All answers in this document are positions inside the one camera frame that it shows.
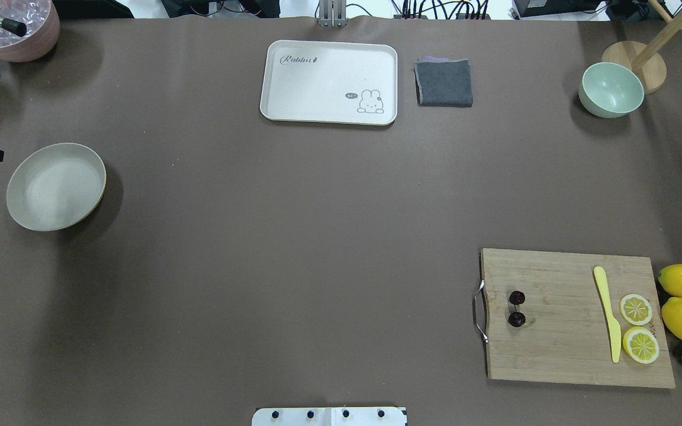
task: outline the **wooden stand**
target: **wooden stand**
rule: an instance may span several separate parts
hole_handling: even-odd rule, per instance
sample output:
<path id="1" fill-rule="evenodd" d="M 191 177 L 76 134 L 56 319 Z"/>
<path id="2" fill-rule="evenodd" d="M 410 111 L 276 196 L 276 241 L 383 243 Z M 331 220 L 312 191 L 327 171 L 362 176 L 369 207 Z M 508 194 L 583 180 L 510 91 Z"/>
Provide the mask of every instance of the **wooden stand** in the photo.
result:
<path id="1" fill-rule="evenodd" d="M 665 43 L 682 30 L 682 10 L 674 19 L 661 7 L 657 0 L 649 0 L 650 5 L 668 24 L 648 45 L 638 41 L 620 41 L 604 51 L 602 62 L 615 62 L 632 70 L 644 84 L 644 92 L 653 93 L 665 83 L 668 75 L 667 65 L 657 53 Z"/>

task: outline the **folded cloth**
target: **folded cloth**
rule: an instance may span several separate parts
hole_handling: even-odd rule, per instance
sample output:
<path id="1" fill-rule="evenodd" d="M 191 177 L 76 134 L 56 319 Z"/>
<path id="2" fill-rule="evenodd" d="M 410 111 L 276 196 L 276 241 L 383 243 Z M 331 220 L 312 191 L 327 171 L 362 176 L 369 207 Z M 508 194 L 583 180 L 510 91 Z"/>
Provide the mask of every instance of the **folded cloth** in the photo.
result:
<path id="1" fill-rule="evenodd" d="M 417 103 L 420 105 L 473 106 L 470 62 L 423 57 L 414 63 Z"/>

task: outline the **lemon slice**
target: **lemon slice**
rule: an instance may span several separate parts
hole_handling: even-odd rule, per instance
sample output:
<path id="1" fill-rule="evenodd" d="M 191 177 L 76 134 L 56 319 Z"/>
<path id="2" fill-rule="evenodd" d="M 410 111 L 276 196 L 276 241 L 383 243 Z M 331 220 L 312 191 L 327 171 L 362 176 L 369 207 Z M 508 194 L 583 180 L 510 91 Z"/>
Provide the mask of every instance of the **lemon slice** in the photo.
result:
<path id="1" fill-rule="evenodd" d="M 620 313 L 625 321 L 633 325 L 644 325 L 652 321 L 652 305 L 637 294 L 628 294 L 620 299 Z"/>
<path id="2" fill-rule="evenodd" d="M 644 327 L 631 327 L 623 335 L 623 348 L 631 358 L 641 364 L 651 364 L 660 356 L 660 345 Z"/>

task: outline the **knife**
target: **knife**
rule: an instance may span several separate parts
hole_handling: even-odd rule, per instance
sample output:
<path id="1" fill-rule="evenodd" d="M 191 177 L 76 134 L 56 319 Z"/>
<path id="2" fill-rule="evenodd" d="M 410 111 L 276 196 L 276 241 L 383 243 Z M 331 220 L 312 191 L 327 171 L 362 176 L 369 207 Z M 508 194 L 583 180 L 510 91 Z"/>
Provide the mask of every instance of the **knife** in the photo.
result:
<path id="1" fill-rule="evenodd" d="M 607 283 L 607 273 L 603 267 L 596 266 L 593 269 L 593 278 L 596 281 L 596 288 L 599 290 L 599 299 L 604 307 L 604 318 L 607 320 L 607 331 L 609 332 L 609 349 L 612 351 L 612 362 L 620 361 L 620 348 L 622 335 L 620 335 L 620 323 L 612 315 L 612 302 L 609 300 L 609 284 Z"/>

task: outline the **wooden cutting board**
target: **wooden cutting board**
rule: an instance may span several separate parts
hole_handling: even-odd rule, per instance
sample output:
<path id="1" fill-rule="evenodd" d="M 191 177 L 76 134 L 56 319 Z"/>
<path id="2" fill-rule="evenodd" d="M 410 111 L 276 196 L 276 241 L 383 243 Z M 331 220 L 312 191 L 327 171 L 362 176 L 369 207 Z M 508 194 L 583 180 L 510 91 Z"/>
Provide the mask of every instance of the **wooden cutting board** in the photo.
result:
<path id="1" fill-rule="evenodd" d="M 620 362 L 612 362 L 593 280 L 595 266 L 606 270 L 612 312 L 623 333 L 631 325 L 620 314 L 620 299 L 636 293 L 651 303 L 654 315 L 644 327 L 660 345 L 660 356 L 652 364 L 639 364 L 624 350 Z M 481 274 L 489 378 L 675 388 L 649 258 L 484 248 Z M 507 322 L 514 311 L 508 300 L 512 291 L 522 291 L 526 297 L 519 311 L 527 322 L 519 328 Z"/>

